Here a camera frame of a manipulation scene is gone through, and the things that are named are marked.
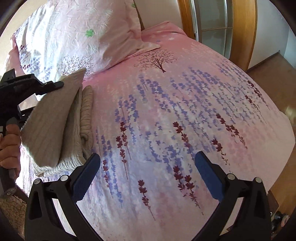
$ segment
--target pink floral bedsheet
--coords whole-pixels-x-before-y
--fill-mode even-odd
[[[161,48],[84,82],[102,163],[78,205],[104,240],[189,241],[218,204],[194,165],[198,151],[238,178],[261,177],[268,191],[295,139],[288,118],[226,58],[170,22],[142,38]]]

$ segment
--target wooden floor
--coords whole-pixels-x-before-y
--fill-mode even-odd
[[[288,106],[296,109],[296,69],[280,54],[247,73],[270,96],[280,111],[285,113]],[[296,135],[296,119],[293,130]],[[296,147],[271,191],[279,204],[278,210],[291,215],[296,207]]]

